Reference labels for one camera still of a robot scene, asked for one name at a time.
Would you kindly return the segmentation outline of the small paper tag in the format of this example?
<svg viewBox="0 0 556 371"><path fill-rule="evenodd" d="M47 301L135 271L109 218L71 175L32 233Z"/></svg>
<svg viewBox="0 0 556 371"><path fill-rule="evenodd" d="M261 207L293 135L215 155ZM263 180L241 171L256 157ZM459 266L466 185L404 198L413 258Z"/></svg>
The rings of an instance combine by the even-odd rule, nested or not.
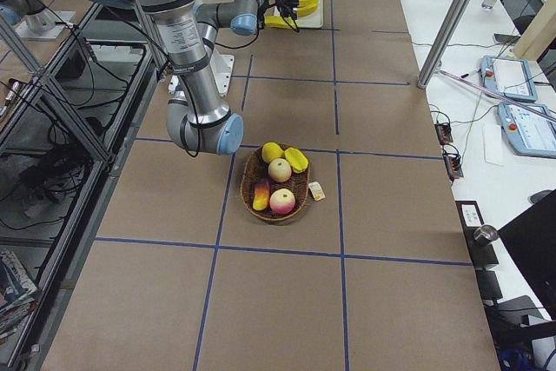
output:
<svg viewBox="0 0 556 371"><path fill-rule="evenodd" d="M311 193L311 196L313 197L313 199L316 202L322 201L326 198L326 194L324 192L324 189L322 188L322 186L319 182L317 182L317 181L310 182L308 184L308 189Z"/></svg>

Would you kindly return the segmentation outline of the white rectangular tray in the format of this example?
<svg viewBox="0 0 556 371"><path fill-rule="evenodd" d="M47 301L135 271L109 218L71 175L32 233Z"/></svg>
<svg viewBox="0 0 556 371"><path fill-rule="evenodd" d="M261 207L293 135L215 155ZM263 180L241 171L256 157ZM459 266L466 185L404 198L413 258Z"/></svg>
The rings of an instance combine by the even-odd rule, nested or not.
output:
<svg viewBox="0 0 556 371"><path fill-rule="evenodd" d="M279 16L279 10L275 8L274 16ZM323 25L323 2L319 0L318 10L308 17L303 17L301 19L295 19L299 30L301 29L319 29Z"/></svg>

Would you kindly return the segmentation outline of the steel cup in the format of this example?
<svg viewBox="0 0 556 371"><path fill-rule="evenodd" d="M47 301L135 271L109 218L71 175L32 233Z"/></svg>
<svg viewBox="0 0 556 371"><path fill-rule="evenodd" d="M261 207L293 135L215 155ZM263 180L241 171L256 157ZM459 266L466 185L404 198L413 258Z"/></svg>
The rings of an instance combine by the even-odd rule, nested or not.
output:
<svg viewBox="0 0 556 371"><path fill-rule="evenodd" d="M473 241L481 247L487 247L498 239L499 231L492 225L481 225L473 232Z"/></svg>

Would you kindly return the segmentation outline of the blue teach pendant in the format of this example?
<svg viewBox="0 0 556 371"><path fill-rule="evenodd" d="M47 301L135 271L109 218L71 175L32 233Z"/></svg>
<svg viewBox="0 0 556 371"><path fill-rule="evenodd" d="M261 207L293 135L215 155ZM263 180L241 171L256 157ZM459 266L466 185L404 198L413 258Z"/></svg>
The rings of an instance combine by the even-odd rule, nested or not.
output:
<svg viewBox="0 0 556 371"><path fill-rule="evenodd" d="M498 106L498 117L506 139L519 156L555 158L555 122L542 103L516 106L508 101Z"/></svg>
<svg viewBox="0 0 556 371"><path fill-rule="evenodd" d="M528 61L483 56L480 60L482 86L493 93L523 103L534 103L538 94Z"/></svg>

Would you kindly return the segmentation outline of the pink white apple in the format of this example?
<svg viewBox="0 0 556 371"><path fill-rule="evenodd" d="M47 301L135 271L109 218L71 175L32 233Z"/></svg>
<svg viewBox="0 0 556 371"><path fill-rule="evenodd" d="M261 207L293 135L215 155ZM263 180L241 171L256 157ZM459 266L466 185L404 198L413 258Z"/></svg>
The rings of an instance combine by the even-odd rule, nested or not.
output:
<svg viewBox="0 0 556 371"><path fill-rule="evenodd" d="M292 168L284 158L276 158L268 165L268 175L275 182L286 182L292 175Z"/></svg>

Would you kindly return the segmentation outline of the yellow orange mango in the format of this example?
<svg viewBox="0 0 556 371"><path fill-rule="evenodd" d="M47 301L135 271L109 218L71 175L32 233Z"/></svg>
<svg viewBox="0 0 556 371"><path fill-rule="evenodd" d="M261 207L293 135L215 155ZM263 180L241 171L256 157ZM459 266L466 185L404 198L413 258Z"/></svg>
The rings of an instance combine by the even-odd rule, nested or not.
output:
<svg viewBox="0 0 556 371"><path fill-rule="evenodd" d="M253 190L252 209L263 211L269 205L271 183L268 178L257 181Z"/></svg>

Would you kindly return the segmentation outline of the woven brown basket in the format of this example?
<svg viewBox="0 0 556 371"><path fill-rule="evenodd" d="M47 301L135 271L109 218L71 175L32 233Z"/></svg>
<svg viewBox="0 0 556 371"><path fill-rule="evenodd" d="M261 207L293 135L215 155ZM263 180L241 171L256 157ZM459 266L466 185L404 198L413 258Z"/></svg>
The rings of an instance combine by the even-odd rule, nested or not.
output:
<svg viewBox="0 0 556 371"><path fill-rule="evenodd" d="M297 215L305 206L308 199L308 184L311 165L308 169L300 174L292 171L292 175L286 182L275 182L268 175L268 164L261 159L261 148L256 148L245 162L242 180L240 184L240 192L244 206L248 212L264 222L284 222L287 219ZM296 204L294 209L287 215L277 215L273 213L270 206L263 211L255 211L252 209L253 190L255 183L262 178L268 178L271 183L270 195L277 189L289 189L295 195Z"/></svg>

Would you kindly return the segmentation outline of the yellow pear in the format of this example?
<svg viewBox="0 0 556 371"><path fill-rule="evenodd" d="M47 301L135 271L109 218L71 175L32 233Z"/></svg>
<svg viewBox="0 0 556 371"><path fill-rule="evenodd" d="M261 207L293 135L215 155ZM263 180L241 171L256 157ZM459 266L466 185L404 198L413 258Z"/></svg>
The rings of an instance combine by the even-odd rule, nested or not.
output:
<svg viewBox="0 0 556 371"><path fill-rule="evenodd" d="M261 159L270 164L273 160L283 158L284 149L276 142L266 142L261 148Z"/></svg>

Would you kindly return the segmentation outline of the yellow starfruit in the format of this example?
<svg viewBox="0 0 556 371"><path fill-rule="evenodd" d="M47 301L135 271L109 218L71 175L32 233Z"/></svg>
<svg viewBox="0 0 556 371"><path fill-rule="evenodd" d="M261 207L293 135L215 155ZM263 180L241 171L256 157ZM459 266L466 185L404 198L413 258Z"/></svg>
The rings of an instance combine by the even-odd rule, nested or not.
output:
<svg viewBox="0 0 556 371"><path fill-rule="evenodd" d="M294 147L289 147L284 151L284 156L290 164L292 171L296 174L305 172L309 167L309 160L303 152Z"/></svg>

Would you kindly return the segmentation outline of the metal rod green tip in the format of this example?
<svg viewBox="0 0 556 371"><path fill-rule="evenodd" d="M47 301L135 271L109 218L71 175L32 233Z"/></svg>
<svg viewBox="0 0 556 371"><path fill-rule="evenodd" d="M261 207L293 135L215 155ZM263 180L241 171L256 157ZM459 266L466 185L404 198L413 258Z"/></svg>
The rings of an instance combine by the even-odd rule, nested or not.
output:
<svg viewBox="0 0 556 371"><path fill-rule="evenodd" d="M462 83L462 84L466 85L467 87L477 89L477 90L485 93L486 95L490 96L491 98L495 98L495 99L498 99L498 100L503 101L503 102L511 103L512 105L514 105L516 107L520 107L524 110L527 110L531 114L534 114L538 117L541 117L541 118L547 120L550 123L556 123L556 119L553 116L551 116L550 114L542 113L538 110L535 110L535 109L531 108L530 106L527 106L524 103L518 102L518 101L516 101L512 98L506 97L506 96L501 95L501 94L496 93L496 92L493 92L493 91L491 91L491 90L489 90L489 89L487 89L483 86L480 86L476 83L472 83L472 82L468 81L466 78L456 76L456 75L454 75L450 72L447 72L445 70L436 70L435 73L439 74L439 75L442 75L442 76L445 76L445 77L448 77L449 79L451 79L451 80L453 80L457 83Z"/></svg>

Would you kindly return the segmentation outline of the near blue teach pendant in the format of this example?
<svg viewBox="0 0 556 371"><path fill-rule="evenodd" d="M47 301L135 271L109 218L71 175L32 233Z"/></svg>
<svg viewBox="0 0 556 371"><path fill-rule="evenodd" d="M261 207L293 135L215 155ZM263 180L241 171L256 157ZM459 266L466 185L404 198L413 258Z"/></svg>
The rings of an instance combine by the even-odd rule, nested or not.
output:
<svg viewBox="0 0 556 371"><path fill-rule="evenodd" d="M516 106L508 101L498 106L498 117L506 139L519 156L555 158L555 122L542 103Z"/></svg>

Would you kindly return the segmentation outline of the aluminium frame post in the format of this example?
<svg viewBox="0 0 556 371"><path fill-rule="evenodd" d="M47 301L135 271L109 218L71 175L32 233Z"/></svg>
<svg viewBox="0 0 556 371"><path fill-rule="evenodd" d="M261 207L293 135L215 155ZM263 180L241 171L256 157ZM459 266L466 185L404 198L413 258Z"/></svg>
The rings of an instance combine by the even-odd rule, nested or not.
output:
<svg viewBox="0 0 556 371"><path fill-rule="evenodd" d="M427 58L420 70L420 74L417 79L418 88L425 89L434 72L440 68L440 60L443 57L448 43L451 40L469 2L470 0L453 0L451 2Z"/></svg>

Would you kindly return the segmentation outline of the yellow banana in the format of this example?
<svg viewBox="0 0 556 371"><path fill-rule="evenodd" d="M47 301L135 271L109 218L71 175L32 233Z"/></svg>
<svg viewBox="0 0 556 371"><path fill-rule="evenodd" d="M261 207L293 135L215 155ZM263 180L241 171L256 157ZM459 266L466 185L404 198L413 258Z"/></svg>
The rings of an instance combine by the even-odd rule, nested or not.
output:
<svg viewBox="0 0 556 371"><path fill-rule="evenodd" d="M296 9L296 15L298 19L301 19L303 17L308 17L311 14L315 13L319 8L319 3L318 2L312 2L312 3L304 3L301 4L297 9Z"/></svg>
<svg viewBox="0 0 556 371"><path fill-rule="evenodd" d="M319 0L299 0L299 8L306 8L309 5L318 4Z"/></svg>
<svg viewBox="0 0 556 371"><path fill-rule="evenodd" d="M295 20L290 17L266 16L264 18L266 28L284 29L297 31L299 28Z"/></svg>

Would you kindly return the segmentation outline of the far blue teach pendant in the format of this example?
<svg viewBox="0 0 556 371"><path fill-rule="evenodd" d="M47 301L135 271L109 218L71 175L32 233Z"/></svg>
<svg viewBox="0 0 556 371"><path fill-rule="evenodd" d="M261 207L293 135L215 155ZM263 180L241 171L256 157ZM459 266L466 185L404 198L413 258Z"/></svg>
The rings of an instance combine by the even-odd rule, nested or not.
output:
<svg viewBox="0 0 556 371"><path fill-rule="evenodd" d="M480 60L482 86L493 93L523 103L534 103L538 94L528 61L483 56Z"/></svg>

